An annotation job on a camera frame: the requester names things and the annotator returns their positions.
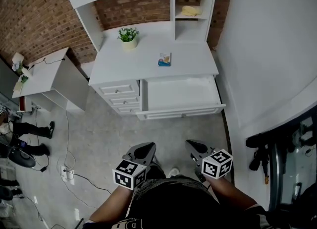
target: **folded yellow cloth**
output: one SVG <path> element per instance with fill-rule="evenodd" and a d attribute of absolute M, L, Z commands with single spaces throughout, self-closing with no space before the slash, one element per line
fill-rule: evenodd
<path fill-rule="evenodd" d="M 202 10 L 199 6 L 183 6 L 182 14 L 185 16 L 196 16 L 201 15 Z"/>

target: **concrete floor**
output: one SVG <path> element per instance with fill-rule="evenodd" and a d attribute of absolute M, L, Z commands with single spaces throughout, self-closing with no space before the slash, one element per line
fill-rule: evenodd
<path fill-rule="evenodd" d="M 153 141 L 157 144 L 156 156 L 165 174 L 177 166 L 181 173 L 195 178 L 193 162 L 185 150 L 186 139 L 200 139 L 214 147 L 227 149 L 225 128 L 221 114 L 179 119 L 139 121 L 136 116 L 121 117 L 94 92 L 89 92 L 87 109 L 83 115 L 67 113 L 69 119 L 69 151 L 76 158 L 74 172 L 89 178 L 94 184 L 109 191 L 116 185 L 112 180 L 112 169 L 120 162 L 128 149 L 136 144 Z M 40 143 L 50 147 L 50 165 L 44 173 L 16 166 L 16 177 L 25 196 L 34 200 L 49 228 L 60 224 L 71 229 L 78 223 L 76 215 L 87 219 L 95 208 L 109 196 L 98 190 L 85 179 L 75 176 L 74 185 L 67 186 L 79 201 L 70 193 L 59 175 L 59 167 L 64 163 L 67 146 L 67 119 L 65 111 L 55 107 L 52 112 L 38 111 L 37 125 L 47 126 L 55 121 L 53 139 L 39 137 Z M 23 122 L 35 124 L 35 114 L 25 116 Z M 37 138 L 25 135 L 21 139 L 37 145 Z M 46 157 L 38 157 L 40 169 L 47 165 Z M 66 164 L 73 166 L 74 159 L 67 156 Z M 27 199 L 14 199 L 17 221 L 22 229 L 45 228 L 38 220 L 34 205 Z"/>

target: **white desk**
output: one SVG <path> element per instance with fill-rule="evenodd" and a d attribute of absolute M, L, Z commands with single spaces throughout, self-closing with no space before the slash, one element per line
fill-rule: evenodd
<path fill-rule="evenodd" d="M 135 26 L 140 38 L 129 52 L 116 39 L 118 29 L 105 32 L 89 80 L 118 114 L 146 120 L 208 115 L 225 107 L 214 80 L 218 70 L 206 42 L 173 40 L 170 22 Z M 158 67 L 160 53 L 171 53 L 170 67 Z"/>
<path fill-rule="evenodd" d="M 36 105 L 51 111 L 54 104 L 70 112 L 84 111 L 88 81 L 67 57 L 68 48 L 56 51 L 29 64 L 32 77 L 12 97 L 26 96 Z"/>

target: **open drawer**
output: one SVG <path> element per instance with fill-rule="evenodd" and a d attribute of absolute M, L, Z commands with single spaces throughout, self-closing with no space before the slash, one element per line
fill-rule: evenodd
<path fill-rule="evenodd" d="M 221 104 L 213 76 L 152 79 L 140 81 L 141 120 L 209 115 Z"/>

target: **white sneaker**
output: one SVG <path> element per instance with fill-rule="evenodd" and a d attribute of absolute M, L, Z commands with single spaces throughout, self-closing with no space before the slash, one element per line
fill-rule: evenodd
<path fill-rule="evenodd" d="M 171 178 L 172 176 L 176 176 L 180 174 L 180 170 L 178 168 L 172 168 L 168 173 L 168 178 Z"/>

